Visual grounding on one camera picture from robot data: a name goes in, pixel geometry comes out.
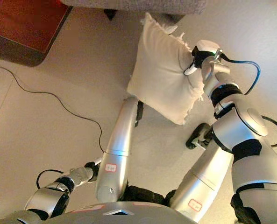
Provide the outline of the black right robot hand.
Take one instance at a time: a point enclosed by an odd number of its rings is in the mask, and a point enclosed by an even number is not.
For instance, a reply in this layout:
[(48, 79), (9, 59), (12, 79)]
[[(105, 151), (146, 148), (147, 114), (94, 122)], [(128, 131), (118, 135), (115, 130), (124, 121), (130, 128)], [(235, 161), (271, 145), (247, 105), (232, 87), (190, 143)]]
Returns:
[(192, 63), (184, 70), (183, 74), (188, 76), (201, 68), (203, 61), (210, 56), (215, 56), (220, 49), (217, 43), (209, 40), (199, 40), (192, 50)]

